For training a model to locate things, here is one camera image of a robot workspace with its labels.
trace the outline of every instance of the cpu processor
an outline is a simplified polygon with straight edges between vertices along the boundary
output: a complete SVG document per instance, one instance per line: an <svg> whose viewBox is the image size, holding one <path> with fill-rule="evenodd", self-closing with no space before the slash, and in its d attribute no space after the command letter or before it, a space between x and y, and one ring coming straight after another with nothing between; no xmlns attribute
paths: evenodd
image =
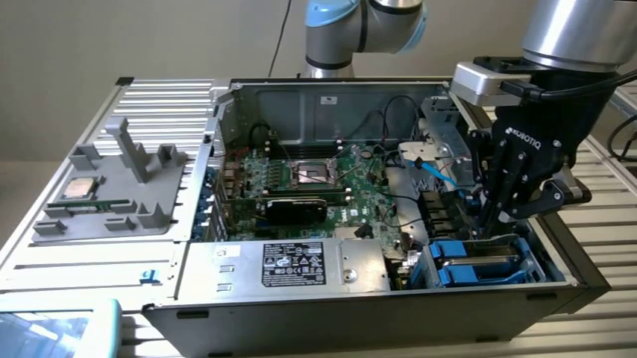
<svg viewBox="0 0 637 358"><path fill-rule="evenodd" d="M334 184L335 169L329 160L294 162L291 172L293 181L303 184Z"/></svg>
<svg viewBox="0 0 637 358"><path fill-rule="evenodd" d="M64 189L61 199L90 199L98 189L95 178L74 178Z"/></svg>

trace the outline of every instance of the metal side panel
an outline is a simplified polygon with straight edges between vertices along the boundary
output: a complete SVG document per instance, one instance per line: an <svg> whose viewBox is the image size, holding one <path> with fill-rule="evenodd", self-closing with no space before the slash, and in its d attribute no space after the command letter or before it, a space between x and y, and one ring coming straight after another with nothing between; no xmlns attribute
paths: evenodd
<svg viewBox="0 0 637 358"><path fill-rule="evenodd" d="M110 297L119 300L124 312L134 312L150 299L171 296L175 271L180 268L175 263L186 249L184 242L174 241L186 234L190 237L191 173L206 124L214 121L215 90L227 90L219 83L136 80L127 86L116 86L78 141L78 144L94 142L104 156L118 155L115 140L103 126L111 115L119 115L128 118L131 137L148 152L155 152L160 144L172 143L188 154L168 232L156 236L32 242L31 226L68 174L69 163L64 160L0 251L0 298ZM155 270L158 283L140 284L140 275L147 270Z"/></svg>

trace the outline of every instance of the black cable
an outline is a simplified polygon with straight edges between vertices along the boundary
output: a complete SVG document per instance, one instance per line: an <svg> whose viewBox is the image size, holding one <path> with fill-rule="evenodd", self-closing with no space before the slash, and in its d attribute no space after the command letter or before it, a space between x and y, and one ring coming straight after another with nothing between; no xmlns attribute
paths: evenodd
<svg viewBox="0 0 637 358"><path fill-rule="evenodd" d="M385 125L385 117L383 117L383 115L382 115L381 110L371 110L370 112L367 112L367 115L366 115L365 119L362 120L361 124L358 125L358 127L351 131L351 133L350 133L347 136L343 137L343 139L350 139L350 138L354 136L354 134L358 133L358 131L361 130L361 128L363 128L363 126L366 125L367 121L370 120L371 115L375 114L375 113L381 116L381 118L382 118L382 123L383 123L383 125Z"/></svg>
<svg viewBox="0 0 637 358"><path fill-rule="evenodd" d="M630 140L628 140L626 145L624 146L624 151L621 155L618 155L616 151L613 150L613 141L616 140L617 134L621 132L621 130L625 129L625 127L634 121L637 121L637 115L626 119L626 121L624 121L622 124L617 126L613 132L610 132L610 135L608 136L608 140L606 140L606 150L608 150L608 153L610 153L612 157L614 157L617 160L622 160L625 162L633 162L633 163L637 162L637 157L626 157L626 153L628 153L628 149L630 148L630 144L637 139L637 133L634 133Z"/></svg>
<svg viewBox="0 0 637 358"><path fill-rule="evenodd" d="M612 90L613 88L617 88L618 86L622 86L634 80L637 80L637 69L621 76L600 81L596 84L589 84L586 86L569 89L561 89L558 91L542 92L538 95L538 99L540 101L561 101L569 98L594 95L598 92Z"/></svg>
<svg viewBox="0 0 637 358"><path fill-rule="evenodd" d="M381 221L385 224L385 226L387 226L387 227L401 228L401 227L405 227L405 226L413 224L414 222L419 222L422 220L422 218L418 218L418 219L411 220L410 222L406 222L405 224L399 224L399 225L390 224L386 221L387 220L387 213L389 213L390 210L391 210L391 208L385 211L385 213L382 214L382 217L381 217Z"/></svg>
<svg viewBox="0 0 637 358"><path fill-rule="evenodd" d="M385 160L385 167L386 168L403 168L405 169L405 166L397 162L397 157L391 156L391 161L393 161L394 164L390 167L389 164L387 164L387 160Z"/></svg>
<svg viewBox="0 0 637 358"><path fill-rule="evenodd" d="M378 157L374 157L374 159L371 160L371 164L370 164L370 167L367 168L367 179L370 179L370 174L371 174L371 168L374 167L374 163L377 162L377 158ZM377 189L377 186L374 183L371 183L371 188L374 189L374 192L377 192L378 194L389 197L389 198L402 198L402 199L407 199L407 200L411 200L414 203L418 204L418 200L414 199L414 198L410 198L409 196L403 196L403 195L394 195L394 194L389 194L387 192L382 192L381 190Z"/></svg>
<svg viewBox="0 0 637 358"><path fill-rule="evenodd" d="M402 165L399 163L397 163L397 154L399 153L398 150L395 151L385 151L385 156L382 158L382 162L383 162L383 165L385 167L387 167L387 159L391 158L391 161L394 162L394 164L399 167L402 167Z"/></svg>
<svg viewBox="0 0 637 358"><path fill-rule="evenodd" d="M267 71L267 78L271 77L271 71L275 68L276 56L279 56L280 40L283 39L283 32L286 31L286 22L287 22L287 15L290 15L290 6L291 6L291 0L287 0L286 15L283 16L283 23L280 24L279 40L276 41L276 50L275 50L275 55L271 58L270 71Z"/></svg>
<svg viewBox="0 0 637 358"><path fill-rule="evenodd" d="M414 99L411 97L409 97L407 95L395 95L394 97L390 98L390 100L387 101L387 104L385 105L385 109L383 109L383 112L382 112L382 141L385 141L387 138L389 138L389 126L387 126L387 111L389 111L389 106L390 104L399 98L405 98L409 100L409 102L413 104L414 106L414 125L418 124L418 118L421 117L419 114L418 114L418 104L417 102L414 101Z"/></svg>

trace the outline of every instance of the cpu socket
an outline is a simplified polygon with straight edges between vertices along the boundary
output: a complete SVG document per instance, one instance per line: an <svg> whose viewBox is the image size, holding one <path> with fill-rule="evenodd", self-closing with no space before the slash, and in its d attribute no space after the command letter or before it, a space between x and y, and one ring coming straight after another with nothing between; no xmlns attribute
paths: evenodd
<svg viewBox="0 0 637 358"><path fill-rule="evenodd" d="M297 184L334 184L334 164L325 160L299 160L291 165L291 182Z"/></svg>

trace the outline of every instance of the white wall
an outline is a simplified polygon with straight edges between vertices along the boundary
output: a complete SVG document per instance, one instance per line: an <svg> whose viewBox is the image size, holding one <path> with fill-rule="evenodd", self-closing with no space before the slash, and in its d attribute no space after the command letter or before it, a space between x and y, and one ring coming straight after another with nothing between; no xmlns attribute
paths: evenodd
<svg viewBox="0 0 637 358"><path fill-rule="evenodd" d="M0 160L59 160L119 76L263 77L287 0L0 0ZM274 76L303 68L293 0ZM520 54L534 1L429 0L418 49L355 55L357 75L450 75Z"/></svg>

